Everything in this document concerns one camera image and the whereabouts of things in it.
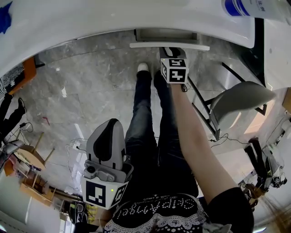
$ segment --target dark blue jeans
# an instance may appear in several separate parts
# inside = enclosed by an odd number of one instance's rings
[[[177,192],[197,197],[195,178],[180,148],[171,88],[161,72],[157,72],[154,85],[162,108],[157,145],[152,126],[151,74],[140,71],[136,76],[133,117],[125,137],[126,153],[134,172],[123,201]]]

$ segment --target person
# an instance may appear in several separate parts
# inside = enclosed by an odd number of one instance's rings
[[[169,86],[160,71],[155,75],[162,108],[157,145],[152,127],[152,78],[146,63],[138,66],[136,76],[133,117],[125,137],[134,171],[115,213],[98,212],[99,231],[251,233],[251,207],[211,151],[181,85]],[[206,201],[204,208],[196,198],[196,181]]]
[[[24,102],[21,98],[18,99],[18,108],[10,115],[8,119],[5,119],[9,105],[13,95],[5,94],[4,100],[0,106],[0,139],[1,142],[7,136],[7,134],[14,129],[14,127],[20,122],[22,116],[26,113]]]

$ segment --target black knob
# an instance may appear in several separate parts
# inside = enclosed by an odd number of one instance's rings
[[[92,166],[89,166],[89,167],[87,167],[87,171],[89,173],[94,173],[96,171],[96,169],[94,167],[92,167]]]

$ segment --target shirt sleeve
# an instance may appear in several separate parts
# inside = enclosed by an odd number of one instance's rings
[[[239,187],[226,190],[212,199],[207,207],[212,223],[231,224],[233,233],[252,233],[254,216]]]

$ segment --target black t-shirt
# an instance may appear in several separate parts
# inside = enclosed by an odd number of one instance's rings
[[[105,225],[104,232],[229,232],[231,228],[234,233],[251,233],[253,226],[250,205],[236,187],[215,197],[205,210],[197,198],[182,193],[124,203]]]

